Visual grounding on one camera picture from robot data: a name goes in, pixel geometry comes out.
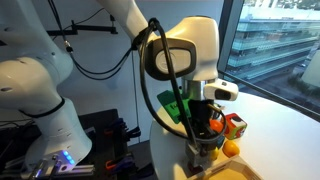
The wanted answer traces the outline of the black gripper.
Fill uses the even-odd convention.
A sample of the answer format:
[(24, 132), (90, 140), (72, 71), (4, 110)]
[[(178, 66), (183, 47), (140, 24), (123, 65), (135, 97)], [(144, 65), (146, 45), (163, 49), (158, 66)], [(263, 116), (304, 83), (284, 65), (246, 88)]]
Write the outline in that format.
[(197, 138), (196, 142), (201, 145), (199, 148), (195, 145), (190, 146), (190, 153), (192, 158), (207, 156), (209, 151), (213, 150), (216, 146), (215, 143), (201, 143), (200, 139), (211, 139), (214, 136), (213, 131), (210, 128), (209, 120), (213, 115), (213, 110), (208, 107), (212, 103), (212, 100), (190, 100), (188, 107), (191, 113), (191, 127)]

